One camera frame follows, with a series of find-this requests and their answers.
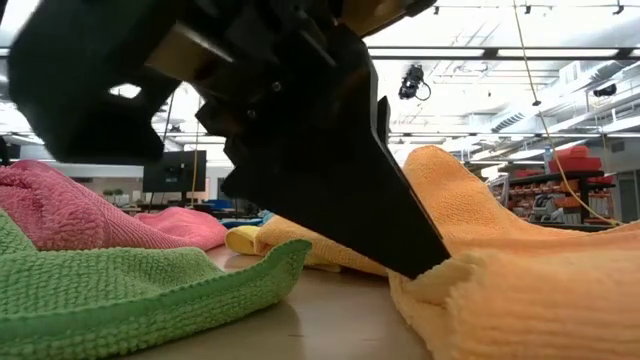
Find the blue microfiber towel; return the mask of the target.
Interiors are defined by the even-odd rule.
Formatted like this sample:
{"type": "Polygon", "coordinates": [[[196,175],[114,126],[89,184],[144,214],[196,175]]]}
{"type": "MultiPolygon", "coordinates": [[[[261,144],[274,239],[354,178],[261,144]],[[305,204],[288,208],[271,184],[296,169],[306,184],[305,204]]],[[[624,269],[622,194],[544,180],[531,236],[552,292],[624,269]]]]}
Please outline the blue microfiber towel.
{"type": "Polygon", "coordinates": [[[236,228],[239,226],[263,226],[273,217],[273,213],[268,210],[260,211],[254,218],[246,219],[223,219],[220,223],[227,229],[236,228]]]}

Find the pink microfiber towel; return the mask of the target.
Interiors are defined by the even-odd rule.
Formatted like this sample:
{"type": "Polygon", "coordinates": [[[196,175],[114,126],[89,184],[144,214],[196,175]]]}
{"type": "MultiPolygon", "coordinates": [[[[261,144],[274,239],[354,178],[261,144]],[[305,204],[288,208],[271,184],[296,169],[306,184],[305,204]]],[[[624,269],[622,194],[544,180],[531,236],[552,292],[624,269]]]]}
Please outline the pink microfiber towel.
{"type": "Polygon", "coordinates": [[[196,210],[128,215],[57,169],[35,160],[0,166],[0,209],[40,250],[131,247],[207,251],[227,229],[196,210]]]}

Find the green microfiber towel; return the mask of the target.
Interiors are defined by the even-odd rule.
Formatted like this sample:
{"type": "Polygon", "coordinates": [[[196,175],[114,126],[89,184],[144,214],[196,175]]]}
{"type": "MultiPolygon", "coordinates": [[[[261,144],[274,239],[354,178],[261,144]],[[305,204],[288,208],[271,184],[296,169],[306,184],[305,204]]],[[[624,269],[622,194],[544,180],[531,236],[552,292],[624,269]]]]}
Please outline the green microfiber towel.
{"type": "Polygon", "coordinates": [[[286,297],[310,249],[235,272],[197,248],[40,251],[0,210],[0,360],[102,359],[237,321],[286,297]]]}

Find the rig light bar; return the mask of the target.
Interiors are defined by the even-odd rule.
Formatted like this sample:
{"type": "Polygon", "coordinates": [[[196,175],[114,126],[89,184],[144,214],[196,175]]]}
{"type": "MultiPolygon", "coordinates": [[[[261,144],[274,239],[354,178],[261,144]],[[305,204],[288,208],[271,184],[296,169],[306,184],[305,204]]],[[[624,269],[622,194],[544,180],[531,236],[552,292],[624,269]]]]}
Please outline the rig light bar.
{"type": "Polygon", "coordinates": [[[640,47],[383,47],[368,48],[373,60],[402,61],[640,61],[640,47]]]}

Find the black monitor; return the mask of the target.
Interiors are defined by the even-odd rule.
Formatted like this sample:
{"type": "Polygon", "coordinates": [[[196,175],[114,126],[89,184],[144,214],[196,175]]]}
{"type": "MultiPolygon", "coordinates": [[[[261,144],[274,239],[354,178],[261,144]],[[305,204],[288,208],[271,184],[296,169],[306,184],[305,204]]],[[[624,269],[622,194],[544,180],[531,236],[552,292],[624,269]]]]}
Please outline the black monitor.
{"type": "Polygon", "coordinates": [[[143,192],[202,192],[206,190],[206,152],[164,152],[155,163],[143,167],[143,192]]]}

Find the black metal rig frame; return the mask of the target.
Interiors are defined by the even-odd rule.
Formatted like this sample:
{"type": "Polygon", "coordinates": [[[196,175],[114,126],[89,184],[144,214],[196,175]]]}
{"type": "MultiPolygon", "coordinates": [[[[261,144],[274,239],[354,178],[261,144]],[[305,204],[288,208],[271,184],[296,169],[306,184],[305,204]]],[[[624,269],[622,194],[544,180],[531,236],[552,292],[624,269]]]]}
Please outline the black metal rig frame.
{"type": "Polygon", "coordinates": [[[562,224],[562,223],[544,223],[531,222],[532,225],[538,225],[547,228],[555,228],[562,230],[582,231],[582,232],[600,232],[615,228],[613,225],[593,225],[593,224],[562,224]]]}

